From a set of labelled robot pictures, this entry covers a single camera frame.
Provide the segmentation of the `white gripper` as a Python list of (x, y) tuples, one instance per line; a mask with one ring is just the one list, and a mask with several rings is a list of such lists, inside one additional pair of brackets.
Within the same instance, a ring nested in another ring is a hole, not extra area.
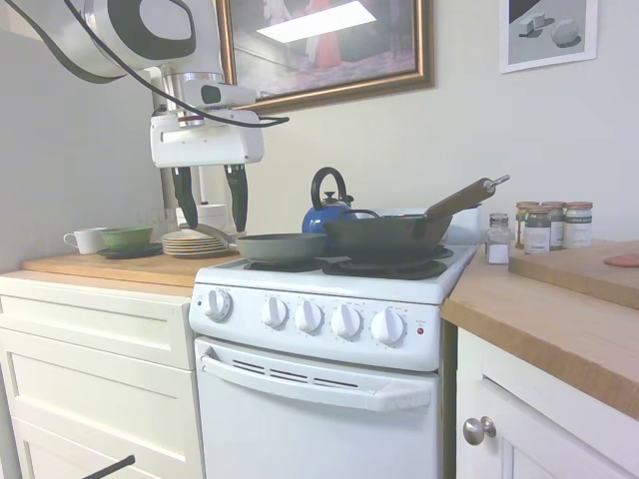
[(175, 115), (151, 119), (151, 152), (158, 168), (172, 168), (174, 194), (186, 223), (198, 225), (198, 210), (189, 167), (225, 166), (231, 192), (232, 215), (238, 233), (246, 230), (249, 187), (245, 164), (264, 157), (261, 129), (225, 125), (206, 120), (203, 125), (182, 127)]

